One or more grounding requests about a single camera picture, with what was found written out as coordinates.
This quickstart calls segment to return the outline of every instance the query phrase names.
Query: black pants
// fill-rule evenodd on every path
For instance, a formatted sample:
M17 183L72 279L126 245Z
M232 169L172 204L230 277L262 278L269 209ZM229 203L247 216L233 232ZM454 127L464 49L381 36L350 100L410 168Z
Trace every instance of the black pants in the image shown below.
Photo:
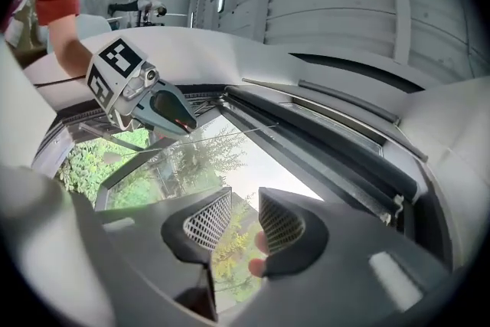
M114 11L138 11L138 1L129 3L113 3L110 5L111 9Z

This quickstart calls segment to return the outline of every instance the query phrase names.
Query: white shirt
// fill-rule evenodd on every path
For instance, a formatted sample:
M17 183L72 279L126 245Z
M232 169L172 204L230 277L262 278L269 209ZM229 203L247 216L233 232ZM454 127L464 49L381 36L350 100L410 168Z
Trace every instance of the white shirt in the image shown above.
M146 11L146 8L150 5L150 10L156 10L158 7L164 7L162 2L158 0L138 0L138 10Z

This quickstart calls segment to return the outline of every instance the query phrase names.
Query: human hand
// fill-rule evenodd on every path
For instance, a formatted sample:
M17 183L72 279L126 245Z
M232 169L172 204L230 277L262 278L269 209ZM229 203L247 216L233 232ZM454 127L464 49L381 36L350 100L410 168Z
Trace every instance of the human hand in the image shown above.
M267 249L267 239L263 231L260 231L255 235L255 246L259 251L264 252L266 255L269 253ZM253 276L262 278L263 271L266 269L266 261L264 259L252 259L248 263L248 270Z

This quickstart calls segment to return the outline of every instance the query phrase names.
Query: sky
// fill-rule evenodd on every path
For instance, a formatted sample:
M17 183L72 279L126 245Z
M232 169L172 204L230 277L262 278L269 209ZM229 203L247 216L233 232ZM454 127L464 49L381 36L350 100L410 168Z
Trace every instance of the sky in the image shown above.
M230 127L230 133L240 131L227 119L220 116L206 128L204 136L206 138L212 137L226 126ZM254 194L250 199L250 205L255 210L259 210L259 187L282 189L321 200L315 192L283 168L249 138L246 138L241 148L246 152L242 158L242 162L245 165L237 170L225 173L226 180L227 184L240 197L245 198L247 195Z

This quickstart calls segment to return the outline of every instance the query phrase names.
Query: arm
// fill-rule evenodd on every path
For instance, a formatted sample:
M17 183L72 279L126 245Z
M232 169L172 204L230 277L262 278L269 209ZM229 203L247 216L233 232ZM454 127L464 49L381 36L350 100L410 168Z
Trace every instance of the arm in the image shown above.
M40 25L47 25L54 54L62 68L71 76L87 72L92 54L78 39L76 16L80 0L36 0Z

